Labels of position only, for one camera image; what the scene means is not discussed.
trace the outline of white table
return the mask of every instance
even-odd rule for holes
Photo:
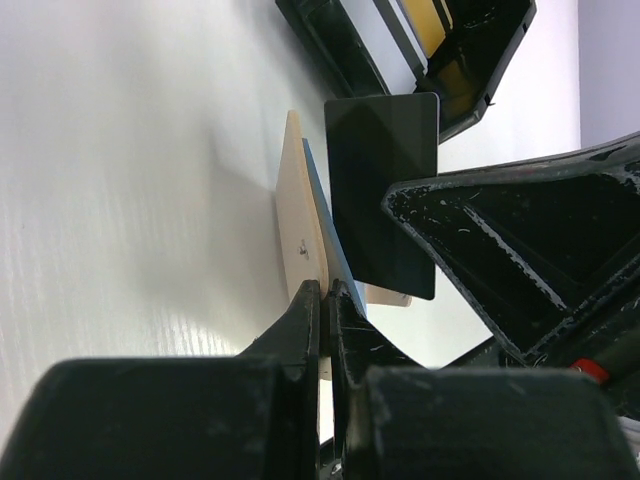
[[[443,170],[578,146],[577,2],[538,4],[497,105],[441,148]],[[273,0],[0,2],[0,444],[56,361],[233,354],[284,312],[286,112],[326,190],[329,96]],[[437,288],[370,308],[428,365],[486,336]]]

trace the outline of yellow object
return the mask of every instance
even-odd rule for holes
[[[449,8],[444,0],[400,1],[427,57],[431,57],[435,53],[446,36],[445,26],[440,20],[434,2],[439,2],[442,5],[449,22],[447,27],[453,28],[451,13],[449,13]]]

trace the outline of red object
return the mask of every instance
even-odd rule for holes
[[[571,368],[584,372],[587,375],[591,375],[599,384],[606,383],[611,377],[609,372],[588,358],[581,358],[571,365]]]

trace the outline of open box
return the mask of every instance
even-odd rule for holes
[[[437,93],[441,142],[480,121],[536,12],[534,0],[276,3],[338,98]]]

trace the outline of yellow panel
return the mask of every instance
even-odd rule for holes
[[[438,16],[433,2],[441,0],[401,0],[404,10],[409,17],[411,26],[422,44],[427,57],[432,56],[445,38],[445,29]],[[451,15],[445,2],[441,2],[449,19],[451,27]]]

